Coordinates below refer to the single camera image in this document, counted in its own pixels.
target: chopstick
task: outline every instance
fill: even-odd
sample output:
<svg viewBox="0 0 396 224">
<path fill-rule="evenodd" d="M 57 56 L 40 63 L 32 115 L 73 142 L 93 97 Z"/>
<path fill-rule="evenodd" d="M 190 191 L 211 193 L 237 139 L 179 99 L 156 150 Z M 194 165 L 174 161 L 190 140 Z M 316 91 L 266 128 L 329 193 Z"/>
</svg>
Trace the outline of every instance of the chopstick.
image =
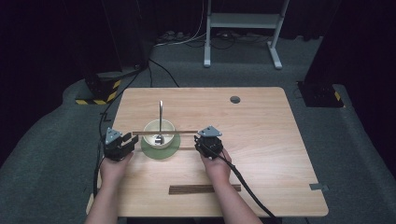
<svg viewBox="0 0 396 224">
<path fill-rule="evenodd" d="M 132 135 L 176 134 L 176 133 L 198 133 L 198 131 L 132 132 Z"/>
<path fill-rule="evenodd" d="M 236 191 L 241 191 L 241 185 L 233 185 Z M 190 194 L 215 192 L 212 185 L 171 185 L 169 194 Z"/>
</svg>

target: metal stand leg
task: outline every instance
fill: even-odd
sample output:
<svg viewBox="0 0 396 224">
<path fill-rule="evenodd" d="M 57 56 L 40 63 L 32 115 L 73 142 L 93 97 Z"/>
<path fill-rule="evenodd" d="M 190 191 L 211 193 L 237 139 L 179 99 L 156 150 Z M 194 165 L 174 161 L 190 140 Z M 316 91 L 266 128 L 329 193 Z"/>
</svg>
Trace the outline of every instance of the metal stand leg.
<svg viewBox="0 0 396 224">
<path fill-rule="evenodd" d="M 210 67 L 210 14 L 211 14 L 212 0 L 207 3 L 207 19 L 206 19 L 206 41 L 204 54 L 204 67 Z"/>
<path fill-rule="evenodd" d="M 267 42 L 268 49 L 270 50 L 271 57 L 273 58 L 276 69 L 282 69 L 282 63 L 280 62 L 279 56 L 277 55 L 276 52 L 276 42 L 277 39 L 279 38 L 279 33 L 280 33 L 280 29 L 282 28 L 283 20 L 285 20 L 285 14 L 286 14 L 286 10 L 288 9 L 288 4 L 289 4 L 289 0 L 285 0 L 285 2 L 283 2 L 282 10 L 279 14 L 279 19 L 277 20 L 276 23 L 274 39 L 273 41 Z"/>
</svg>

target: hand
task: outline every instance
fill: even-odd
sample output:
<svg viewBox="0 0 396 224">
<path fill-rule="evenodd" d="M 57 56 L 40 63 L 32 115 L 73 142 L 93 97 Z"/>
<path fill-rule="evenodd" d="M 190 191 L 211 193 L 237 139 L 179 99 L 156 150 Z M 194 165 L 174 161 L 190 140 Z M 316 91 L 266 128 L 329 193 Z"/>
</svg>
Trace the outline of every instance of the hand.
<svg viewBox="0 0 396 224">
<path fill-rule="evenodd" d="M 133 155 L 134 153 L 131 152 L 122 161 L 113 161 L 104 158 L 100 166 L 102 187 L 117 188 L 119 186 L 120 181 L 125 175 L 126 166 Z"/>
<path fill-rule="evenodd" d="M 232 160 L 228 151 L 225 148 L 222 151 L 225 155 L 225 159 L 231 162 Z M 225 161 L 220 158 L 210 160 L 209 158 L 205 158 L 203 155 L 201 155 L 201 160 L 204 163 L 206 174 L 212 181 L 212 184 L 230 184 L 231 169 Z"/>
</svg>

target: electrical cable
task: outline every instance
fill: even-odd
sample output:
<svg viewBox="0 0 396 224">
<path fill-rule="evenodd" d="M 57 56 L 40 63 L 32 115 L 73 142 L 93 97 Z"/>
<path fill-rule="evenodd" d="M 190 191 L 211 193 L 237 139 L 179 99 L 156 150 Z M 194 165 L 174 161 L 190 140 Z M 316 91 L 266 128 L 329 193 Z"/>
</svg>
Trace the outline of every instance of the electrical cable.
<svg viewBox="0 0 396 224">
<path fill-rule="evenodd" d="M 262 38 L 264 36 L 248 36 L 248 35 L 244 35 L 244 36 L 237 37 L 237 39 L 238 38 L 243 38 L 243 37 L 256 38 L 256 40 L 238 40 L 237 43 L 257 44 L 257 43 L 267 42 L 271 38 L 271 36 L 267 36 L 263 40 L 259 40 L 260 38 Z"/>
<path fill-rule="evenodd" d="M 232 44 L 231 44 L 230 46 L 226 47 L 226 48 L 219 48 L 219 47 L 216 47 L 216 46 L 213 45 L 212 43 L 210 43 L 210 46 L 211 46 L 212 48 L 214 48 L 214 49 L 229 49 L 229 48 L 232 47 L 234 44 L 235 44 L 235 38 L 233 37 L 233 42 L 232 42 Z"/>
<path fill-rule="evenodd" d="M 311 224 L 307 217 L 305 217 L 304 219 L 305 219 L 306 224 Z"/>
<path fill-rule="evenodd" d="M 205 2 L 205 0 L 202 0 L 201 21 L 200 21 L 200 23 L 199 23 L 197 32 L 195 33 L 195 35 L 194 35 L 192 38 L 187 39 L 187 40 L 184 40 L 184 41 L 180 41 L 180 42 L 175 42 L 175 43 L 157 44 L 157 45 L 154 45 L 154 47 L 165 46 L 165 45 L 178 45 L 178 44 L 184 44 L 184 43 L 188 43 L 188 42 L 194 40 L 194 38 L 195 38 L 196 36 L 198 36 L 198 34 L 199 34 L 199 32 L 200 32 L 201 27 L 202 27 L 202 22 L 203 22 L 203 20 L 204 20 L 204 11 L 205 11 L 205 4 L 204 4 L 204 2 Z"/>
<path fill-rule="evenodd" d="M 103 121 L 103 118 L 105 117 L 105 116 L 107 116 L 107 110 L 113 105 L 113 103 L 117 100 L 117 98 L 119 98 L 120 97 L 120 95 L 122 95 L 123 93 L 124 93 L 124 91 L 134 82 L 134 80 L 139 76 L 139 74 L 140 73 L 137 73 L 136 75 L 134 75 L 134 78 L 128 83 L 128 85 L 113 99 L 113 101 L 111 101 L 110 102 L 110 104 L 108 104 L 108 106 L 107 106 L 107 108 L 105 109 L 105 112 L 103 112 L 102 113 L 102 117 L 100 118 L 100 121 L 99 121 L 99 136 L 100 136 L 100 138 L 102 139 L 102 121 Z"/>
<path fill-rule="evenodd" d="M 193 46 L 191 44 L 185 43 L 185 45 L 189 46 L 190 48 L 198 49 L 198 48 L 201 48 L 201 47 L 203 47 L 205 45 L 205 41 L 200 41 L 200 42 L 204 42 L 204 44 L 200 45 L 200 46 Z"/>
<path fill-rule="evenodd" d="M 199 39 L 199 38 L 201 38 L 201 37 L 203 37 L 203 36 L 205 36 L 205 35 L 206 35 L 206 32 L 205 32 L 203 35 L 200 35 L 200 36 L 195 37 L 192 41 L 197 40 L 197 39 Z"/>
<path fill-rule="evenodd" d="M 98 148 L 97 148 L 97 154 L 96 154 L 96 165 L 95 165 L 95 169 L 93 171 L 93 198 L 96 197 L 96 194 L 98 192 L 98 188 L 97 188 L 97 183 L 98 183 L 98 175 L 99 175 L 99 169 L 100 166 L 102 164 L 103 159 L 105 158 L 105 156 L 102 156 L 102 159 L 100 159 L 100 155 L 101 155 L 101 148 L 102 145 L 105 145 L 105 138 L 102 135 L 102 122 L 103 122 L 103 118 L 107 115 L 107 110 L 113 105 L 113 103 L 117 100 L 117 98 L 119 98 L 120 95 L 122 95 L 124 93 L 124 91 L 126 89 L 128 89 L 129 86 L 131 86 L 131 84 L 134 82 L 134 80 L 139 76 L 140 73 L 137 73 L 134 78 L 128 83 L 128 85 L 126 85 L 126 87 L 113 99 L 113 101 L 110 102 L 110 104 L 108 104 L 107 108 L 105 109 L 105 112 L 101 113 L 101 118 L 99 121 L 99 143 L 98 143 Z"/>
<path fill-rule="evenodd" d="M 165 72 L 172 78 L 172 80 L 174 81 L 174 83 L 176 84 L 176 86 L 179 87 L 178 84 L 177 84 L 177 82 L 175 81 L 174 77 L 172 76 L 172 74 L 171 74 L 166 68 L 164 68 L 162 65 L 160 65 L 160 64 L 158 64 L 158 63 L 152 61 L 151 59 L 148 59 L 148 60 L 151 61 L 152 63 L 157 64 L 157 65 L 160 66 L 163 70 L 165 70 Z"/>
<path fill-rule="evenodd" d="M 151 68 L 149 67 L 149 63 L 148 63 L 148 70 L 149 70 L 149 86 L 152 88 L 152 73 L 151 73 Z"/>
<path fill-rule="evenodd" d="M 244 177 L 242 177 L 241 173 L 239 173 L 239 171 L 236 169 L 235 165 L 233 165 L 232 163 L 230 163 L 225 156 L 222 157 L 219 155 L 219 153 L 216 153 L 215 151 L 213 151 L 212 149 L 210 149 L 209 147 L 206 147 L 206 149 L 208 149 L 211 153 L 213 153 L 214 155 L 216 155 L 217 157 L 219 157 L 221 160 L 225 161 L 225 163 L 227 163 L 227 165 L 231 168 L 231 170 L 233 171 L 233 173 L 236 175 L 236 177 L 238 178 L 238 180 L 241 182 L 242 186 L 244 186 L 245 190 L 248 192 L 248 194 L 250 195 L 250 197 L 254 200 L 254 202 L 266 213 L 268 214 L 268 216 L 270 218 L 272 218 L 274 220 L 275 223 L 277 224 L 281 224 L 280 221 L 276 218 L 276 216 L 270 211 L 268 210 L 267 207 L 265 207 L 260 200 L 256 197 L 256 195 L 254 195 L 253 191 L 250 189 L 250 187 L 248 186 L 247 182 L 245 181 Z"/>
</svg>

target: gray carpet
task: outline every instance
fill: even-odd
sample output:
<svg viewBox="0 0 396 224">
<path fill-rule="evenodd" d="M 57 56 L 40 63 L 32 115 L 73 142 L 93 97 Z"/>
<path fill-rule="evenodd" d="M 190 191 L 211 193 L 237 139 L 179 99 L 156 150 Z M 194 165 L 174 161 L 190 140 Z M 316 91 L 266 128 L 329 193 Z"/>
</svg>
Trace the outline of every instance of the gray carpet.
<svg viewBox="0 0 396 224">
<path fill-rule="evenodd" d="M 213 41 L 218 48 L 230 42 Z M 346 89 L 334 85 L 344 108 L 304 105 L 296 81 L 304 76 L 320 40 L 280 39 L 282 70 L 275 70 L 264 43 L 237 43 L 212 49 L 212 66 L 203 68 L 204 49 L 186 45 L 157 47 L 151 59 L 168 69 L 180 87 L 267 87 L 285 90 L 330 213 L 310 223 L 396 223 L 396 182 L 363 130 Z M 150 64 L 153 87 L 175 87 L 162 69 Z M 121 88 L 132 80 L 126 77 Z M 149 87 L 143 71 L 130 88 Z M 0 223 L 82 223 L 92 193 L 99 139 L 98 122 L 106 105 L 76 105 L 83 80 L 64 91 L 64 103 L 39 120 L 0 170 Z M 118 99 L 108 111 L 114 119 Z M 112 121 L 103 127 L 111 126 Z M 133 218 L 133 223 L 194 223 L 192 219 Z M 285 217 L 284 223 L 306 223 Z M 202 219 L 201 223 L 221 223 Z"/>
</svg>

